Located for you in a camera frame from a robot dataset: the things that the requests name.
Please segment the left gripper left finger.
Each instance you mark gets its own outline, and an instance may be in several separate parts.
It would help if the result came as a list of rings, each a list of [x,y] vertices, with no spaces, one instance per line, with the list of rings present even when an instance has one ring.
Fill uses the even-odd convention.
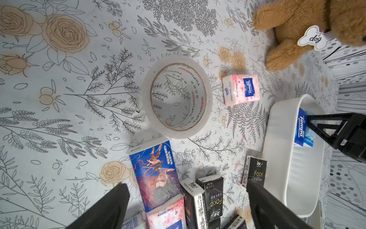
[[[120,229],[124,222],[129,198],[127,184],[120,182],[67,228]]]

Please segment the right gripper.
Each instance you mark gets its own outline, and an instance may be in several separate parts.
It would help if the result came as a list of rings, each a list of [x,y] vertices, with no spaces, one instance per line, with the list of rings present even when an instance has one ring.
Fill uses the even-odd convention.
[[[332,148],[366,162],[366,116],[358,113],[309,115],[307,126]]]

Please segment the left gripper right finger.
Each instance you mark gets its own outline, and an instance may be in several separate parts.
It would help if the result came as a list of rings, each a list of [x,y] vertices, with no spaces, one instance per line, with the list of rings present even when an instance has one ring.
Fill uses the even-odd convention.
[[[252,219],[257,229],[311,228],[258,182],[248,181],[246,190]]]

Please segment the blue Tempo tissue pack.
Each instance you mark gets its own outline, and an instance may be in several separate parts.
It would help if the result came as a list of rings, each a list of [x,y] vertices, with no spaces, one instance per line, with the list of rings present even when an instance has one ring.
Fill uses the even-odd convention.
[[[294,139],[295,146],[302,147],[304,145],[306,128],[307,128],[307,114],[302,108],[299,108],[295,128],[295,139]]]

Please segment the dark blue picture tissue pack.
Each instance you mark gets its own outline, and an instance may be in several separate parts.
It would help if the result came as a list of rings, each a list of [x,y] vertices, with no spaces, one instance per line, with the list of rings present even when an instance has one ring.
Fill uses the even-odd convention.
[[[129,157],[146,212],[181,192],[168,138],[160,137],[131,148]]]

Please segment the pink Tempo tissue pack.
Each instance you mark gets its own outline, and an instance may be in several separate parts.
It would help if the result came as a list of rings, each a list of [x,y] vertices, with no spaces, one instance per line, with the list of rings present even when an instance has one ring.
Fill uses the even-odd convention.
[[[257,74],[228,75],[222,78],[225,106],[260,100]]]

